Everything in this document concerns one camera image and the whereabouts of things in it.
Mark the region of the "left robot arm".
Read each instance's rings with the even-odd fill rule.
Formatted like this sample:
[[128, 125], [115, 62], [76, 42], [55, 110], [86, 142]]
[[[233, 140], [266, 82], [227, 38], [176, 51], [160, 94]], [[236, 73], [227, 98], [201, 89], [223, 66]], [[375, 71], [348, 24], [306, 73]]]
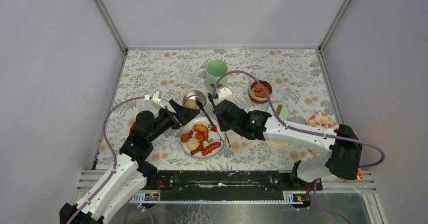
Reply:
[[186, 125], [198, 114], [199, 110], [174, 100], [161, 106], [157, 115], [149, 110], [139, 112], [113, 165], [81, 199], [60, 209], [60, 223], [109, 223], [137, 191], [155, 186], [157, 168], [146, 161], [153, 151], [152, 142], [165, 131]]

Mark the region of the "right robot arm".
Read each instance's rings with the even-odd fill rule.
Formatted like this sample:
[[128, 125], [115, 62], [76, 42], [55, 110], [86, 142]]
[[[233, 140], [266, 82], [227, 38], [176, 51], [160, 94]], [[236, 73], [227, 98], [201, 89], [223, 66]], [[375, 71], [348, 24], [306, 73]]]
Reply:
[[297, 190], [325, 176], [334, 175], [356, 180], [362, 145], [352, 129], [340, 125], [338, 129], [316, 128], [279, 119], [260, 110], [246, 112], [235, 103], [223, 100], [214, 107], [224, 131], [232, 130], [248, 140], [285, 142], [310, 149], [319, 155], [294, 163], [289, 176], [290, 185]]

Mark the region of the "fried chicken piece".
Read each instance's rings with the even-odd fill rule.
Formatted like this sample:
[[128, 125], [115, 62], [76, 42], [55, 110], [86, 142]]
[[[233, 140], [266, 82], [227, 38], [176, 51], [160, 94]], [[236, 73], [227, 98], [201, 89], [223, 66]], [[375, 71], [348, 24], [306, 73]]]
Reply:
[[252, 87], [252, 90], [253, 90], [253, 92], [255, 92], [255, 91], [261, 91], [261, 90], [264, 90], [264, 86], [261, 84], [261, 85], [259, 85], [259, 84], [255, 84], [253, 87]]
[[255, 91], [254, 94], [259, 98], [267, 98], [267, 96], [270, 95], [270, 92], [269, 90], [267, 90], [266, 92], [261, 90], [261, 91]]

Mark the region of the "green cylindrical container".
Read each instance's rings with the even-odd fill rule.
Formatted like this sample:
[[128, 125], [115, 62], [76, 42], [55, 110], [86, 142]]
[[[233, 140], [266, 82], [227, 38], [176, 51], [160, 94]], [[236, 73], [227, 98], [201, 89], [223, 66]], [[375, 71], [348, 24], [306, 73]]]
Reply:
[[228, 72], [228, 65], [222, 60], [213, 60], [207, 63], [205, 67], [206, 87], [209, 93], [213, 92], [213, 88], [217, 80]]

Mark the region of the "black tongs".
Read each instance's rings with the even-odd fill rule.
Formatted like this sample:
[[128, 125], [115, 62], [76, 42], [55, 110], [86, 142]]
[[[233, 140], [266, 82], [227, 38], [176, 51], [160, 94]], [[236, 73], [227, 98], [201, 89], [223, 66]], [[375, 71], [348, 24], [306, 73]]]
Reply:
[[219, 139], [223, 142], [223, 143], [227, 143], [227, 145], [228, 145], [228, 147], [231, 147], [231, 143], [230, 143], [230, 140], [228, 139], [228, 136], [227, 136], [227, 134], [226, 133], [223, 133], [223, 132], [221, 132], [220, 131], [220, 128], [219, 128], [219, 126], [217, 126], [214, 122], [213, 122], [213, 120], [211, 119], [211, 117], [209, 116], [209, 114], [206, 112], [206, 110], [205, 110], [205, 105], [206, 105], [206, 97], [204, 96], [203, 98], [202, 98], [204, 101], [201, 101], [201, 100], [199, 100], [199, 99], [197, 99], [196, 100], [196, 104], [197, 104], [197, 106], [198, 106], [198, 108], [201, 110], [201, 112], [205, 115], [205, 117], [207, 118], [207, 120], [208, 120], [208, 122], [210, 123], [210, 125], [212, 126], [212, 127], [214, 127], [215, 128], [215, 131], [214, 132], [216, 132], [217, 133], [217, 135], [218, 135], [218, 137], [219, 137]]

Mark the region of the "rice ball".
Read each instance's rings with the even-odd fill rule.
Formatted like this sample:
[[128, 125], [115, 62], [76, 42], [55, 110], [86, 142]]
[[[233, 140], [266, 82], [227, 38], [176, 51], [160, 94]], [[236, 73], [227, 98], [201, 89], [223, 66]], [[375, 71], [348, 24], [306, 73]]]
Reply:
[[191, 108], [191, 109], [198, 109], [198, 105], [197, 105], [197, 103], [196, 103], [196, 100], [194, 100], [194, 99], [187, 99], [185, 102], [184, 102], [184, 106], [185, 107], [187, 107], [187, 108]]
[[189, 151], [194, 151], [196, 150], [198, 147], [200, 146], [200, 142], [197, 138], [190, 138], [187, 142], [186, 142], [186, 148]]

